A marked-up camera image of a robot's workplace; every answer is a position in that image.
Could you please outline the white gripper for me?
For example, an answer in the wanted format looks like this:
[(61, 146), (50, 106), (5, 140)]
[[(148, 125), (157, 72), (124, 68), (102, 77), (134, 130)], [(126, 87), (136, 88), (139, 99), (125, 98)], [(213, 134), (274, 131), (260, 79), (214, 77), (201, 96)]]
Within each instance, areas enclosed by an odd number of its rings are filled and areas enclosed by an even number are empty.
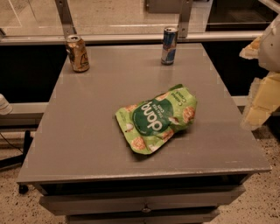
[(244, 130), (260, 128), (280, 108), (280, 15), (271, 22), (261, 37), (242, 48), (239, 56), (253, 60), (270, 71), (263, 79), (254, 78), (248, 93), (248, 104), (242, 112)]

